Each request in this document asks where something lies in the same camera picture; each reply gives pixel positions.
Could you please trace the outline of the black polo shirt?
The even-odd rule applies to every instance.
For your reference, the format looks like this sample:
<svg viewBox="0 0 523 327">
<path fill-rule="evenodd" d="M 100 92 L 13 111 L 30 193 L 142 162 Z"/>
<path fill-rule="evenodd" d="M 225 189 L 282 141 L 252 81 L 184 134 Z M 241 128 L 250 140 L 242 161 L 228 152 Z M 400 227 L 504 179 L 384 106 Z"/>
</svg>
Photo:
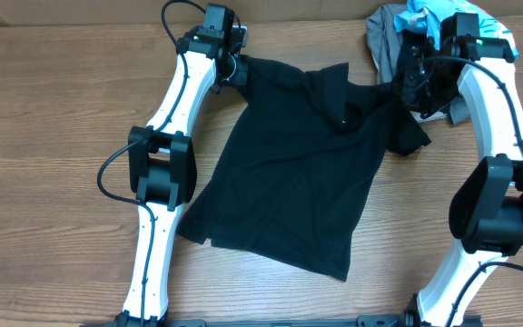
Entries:
<svg viewBox="0 0 523 327">
<path fill-rule="evenodd" d="M 351 237 L 386 153 L 430 139 L 389 84 L 349 67 L 249 59 L 246 109 L 177 232 L 345 281 Z"/>
</svg>

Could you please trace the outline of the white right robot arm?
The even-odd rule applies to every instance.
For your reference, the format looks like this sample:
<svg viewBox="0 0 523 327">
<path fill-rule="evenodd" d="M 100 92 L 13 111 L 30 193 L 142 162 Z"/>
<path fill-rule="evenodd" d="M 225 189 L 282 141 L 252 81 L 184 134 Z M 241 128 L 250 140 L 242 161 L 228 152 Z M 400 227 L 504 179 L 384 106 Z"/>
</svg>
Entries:
<svg viewBox="0 0 523 327">
<path fill-rule="evenodd" d="M 453 241 L 400 326 L 479 326 L 467 307 L 498 268 L 523 247 L 523 111 L 515 56 L 504 38 L 483 37 L 475 13 L 457 12 L 412 50 L 392 81 L 410 110 L 427 118 L 459 98 L 469 110 L 479 163 L 449 206 Z"/>
</svg>

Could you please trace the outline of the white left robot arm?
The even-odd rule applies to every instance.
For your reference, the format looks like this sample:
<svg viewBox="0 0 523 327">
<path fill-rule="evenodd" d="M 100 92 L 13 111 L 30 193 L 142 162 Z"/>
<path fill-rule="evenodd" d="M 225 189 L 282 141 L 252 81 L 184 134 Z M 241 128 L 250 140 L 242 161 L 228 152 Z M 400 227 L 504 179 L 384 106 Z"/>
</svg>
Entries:
<svg viewBox="0 0 523 327">
<path fill-rule="evenodd" d="M 175 39 L 176 70 L 163 102 L 146 126 L 128 135 L 129 180 L 139 229 L 131 286 L 115 326 L 163 326 L 177 226 L 197 180 L 192 128 L 206 94 L 244 87 L 241 57 L 248 30 L 225 5 L 208 4 L 204 20 Z"/>
</svg>

